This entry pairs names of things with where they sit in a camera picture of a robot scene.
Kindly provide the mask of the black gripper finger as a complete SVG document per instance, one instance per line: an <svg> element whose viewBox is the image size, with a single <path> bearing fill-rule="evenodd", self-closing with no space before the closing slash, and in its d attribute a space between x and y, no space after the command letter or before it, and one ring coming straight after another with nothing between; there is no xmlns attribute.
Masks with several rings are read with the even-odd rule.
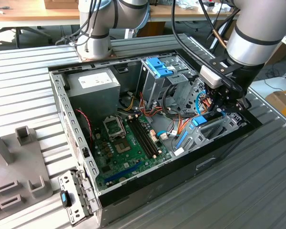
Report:
<svg viewBox="0 0 286 229"><path fill-rule="evenodd" d="M229 95L229 89L223 84L215 89L206 84L206 95L211 100L211 105L208 108L208 112L214 115L218 112L229 113L230 108L227 107L227 96Z"/></svg>
<svg viewBox="0 0 286 229"><path fill-rule="evenodd" d="M224 113L242 113L251 108L251 103L245 97L240 99L226 100L220 107Z"/></svg>

